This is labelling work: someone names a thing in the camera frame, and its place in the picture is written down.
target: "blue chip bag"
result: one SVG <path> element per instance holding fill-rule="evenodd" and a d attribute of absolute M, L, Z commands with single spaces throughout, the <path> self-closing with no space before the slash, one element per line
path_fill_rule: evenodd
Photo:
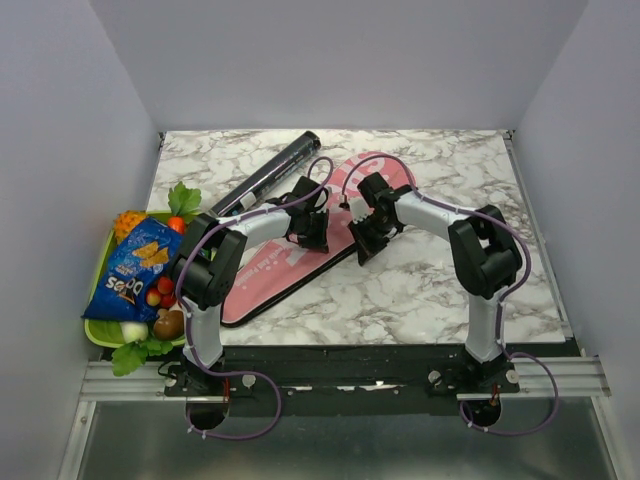
<path fill-rule="evenodd" d="M 182 235 L 147 217 L 116 247 L 82 315 L 96 320 L 150 322 L 158 316 L 147 291 L 178 250 Z"/>

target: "black metal base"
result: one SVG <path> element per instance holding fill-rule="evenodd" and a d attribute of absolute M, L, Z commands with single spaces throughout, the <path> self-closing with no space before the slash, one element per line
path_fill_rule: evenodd
<path fill-rule="evenodd" d="M 574 341 L 510 345 L 507 350 L 541 357 L 579 356 Z M 270 376 L 283 397 L 283 415 L 335 416 L 457 415 L 458 393 L 490 394 L 494 385 L 502 393 L 519 391 L 518 385 L 505 378 L 511 368 L 504 357 L 480 366 L 460 345 L 367 345 L 229 346 L 213 369 L 253 370 Z M 184 359 L 181 365 L 171 367 L 171 372 L 178 382 L 165 389 L 169 397 L 222 395 L 220 379 L 206 375 Z M 255 385 L 246 387 L 242 377 L 231 377 L 230 383 L 234 417 L 273 414 L 275 397 L 266 382 L 258 379 Z M 215 404 L 209 408 L 226 409 Z"/>

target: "white onion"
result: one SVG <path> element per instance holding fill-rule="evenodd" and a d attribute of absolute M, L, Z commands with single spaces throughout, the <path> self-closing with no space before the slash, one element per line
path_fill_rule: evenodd
<path fill-rule="evenodd" d="M 141 322 L 120 322 L 124 343 L 144 341 L 149 336 L 149 327 Z"/>

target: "metal floor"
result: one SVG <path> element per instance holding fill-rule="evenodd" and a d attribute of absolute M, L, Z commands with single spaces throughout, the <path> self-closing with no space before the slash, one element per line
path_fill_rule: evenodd
<path fill-rule="evenodd" d="M 505 400 L 505 429 L 532 426 L 548 400 Z M 522 438 L 470 431 L 459 418 L 427 415 L 285 417 L 246 442 L 187 434 L 183 406 L 104 404 L 93 423 L 80 478 L 201 479 L 615 479 L 588 398 L 564 400 L 555 422 Z M 267 419 L 228 419 L 249 432 Z"/>

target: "screw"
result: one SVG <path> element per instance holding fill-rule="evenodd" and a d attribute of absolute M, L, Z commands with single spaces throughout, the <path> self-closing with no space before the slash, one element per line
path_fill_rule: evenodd
<path fill-rule="evenodd" d="M 256 383 L 256 377 L 255 375 L 243 375 L 242 376 L 242 384 L 247 387 L 247 388 L 251 388 L 255 385 Z"/>
<path fill-rule="evenodd" d="M 427 377 L 429 383 L 435 385 L 436 387 L 442 383 L 442 375 L 437 370 L 432 370 Z"/>
<path fill-rule="evenodd" d="M 518 380 L 520 380 L 520 375 L 518 375 L 518 372 L 516 372 L 515 370 L 508 370 L 505 374 L 505 378 L 507 379 L 507 382 L 513 383 L 515 385 L 516 383 L 518 383 Z"/>

